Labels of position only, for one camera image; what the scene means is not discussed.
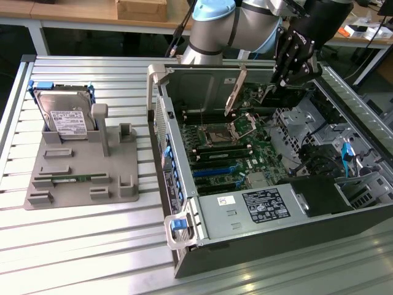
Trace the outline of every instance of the blue ram slot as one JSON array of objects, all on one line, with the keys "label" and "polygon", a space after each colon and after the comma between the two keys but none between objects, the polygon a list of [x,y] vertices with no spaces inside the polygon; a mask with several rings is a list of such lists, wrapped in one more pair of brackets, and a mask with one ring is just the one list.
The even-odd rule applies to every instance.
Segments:
[{"label": "blue ram slot", "polygon": [[195,171],[193,173],[193,177],[204,177],[204,176],[214,176],[214,175],[221,175],[221,174],[232,174],[237,166],[231,166],[229,168],[220,168],[220,169],[212,169],[212,170],[203,170],[203,171]]}]

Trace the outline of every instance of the gray holder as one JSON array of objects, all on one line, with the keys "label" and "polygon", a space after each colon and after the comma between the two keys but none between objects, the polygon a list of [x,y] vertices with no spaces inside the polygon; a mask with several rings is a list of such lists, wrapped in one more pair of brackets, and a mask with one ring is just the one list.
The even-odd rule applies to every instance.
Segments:
[{"label": "gray holder", "polygon": [[42,131],[26,210],[137,201],[135,130],[131,124],[107,128],[106,104],[94,104],[91,113],[99,130],[87,132],[87,140]]}]

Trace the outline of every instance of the robotic arm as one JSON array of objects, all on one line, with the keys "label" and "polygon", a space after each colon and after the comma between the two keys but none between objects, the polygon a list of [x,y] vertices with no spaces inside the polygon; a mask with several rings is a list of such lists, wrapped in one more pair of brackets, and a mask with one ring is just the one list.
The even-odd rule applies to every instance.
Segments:
[{"label": "robotic arm", "polygon": [[[190,45],[182,63],[222,63],[229,45],[264,53],[275,46],[271,82],[277,87],[310,81],[322,74],[314,52],[331,39],[353,8],[352,0],[198,0]],[[289,28],[281,17],[291,16]]]}]

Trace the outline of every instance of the hard drive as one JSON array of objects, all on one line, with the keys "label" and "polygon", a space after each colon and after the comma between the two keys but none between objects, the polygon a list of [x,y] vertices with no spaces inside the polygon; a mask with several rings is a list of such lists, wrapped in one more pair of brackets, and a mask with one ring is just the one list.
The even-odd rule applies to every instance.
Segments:
[{"label": "hard drive", "polygon": [[92,85],[55,85],[40,82],[29,91],[45,121],[46,131],[58,132],[63,140],[87,139],[87,132],[96,129],[91,116],[95,102]]}]

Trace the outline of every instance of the aluminum table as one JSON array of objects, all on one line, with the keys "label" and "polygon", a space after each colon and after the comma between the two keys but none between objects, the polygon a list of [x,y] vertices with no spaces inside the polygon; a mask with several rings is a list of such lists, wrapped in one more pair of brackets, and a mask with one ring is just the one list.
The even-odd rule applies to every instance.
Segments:
[{"label": "aluminum table", "polygon": [[[393,219],[361,235],[176,280],[146,117],[146,72],[162,58],[23,59],[0,124],[1,294],[392,294]],[[226,64],[237,65],[238,60]],[[270,61],[249,61],[262,65]],[[89,82],[107,125],[138,133],[137,202],[25,211],[42,117],[30,79]]]}]

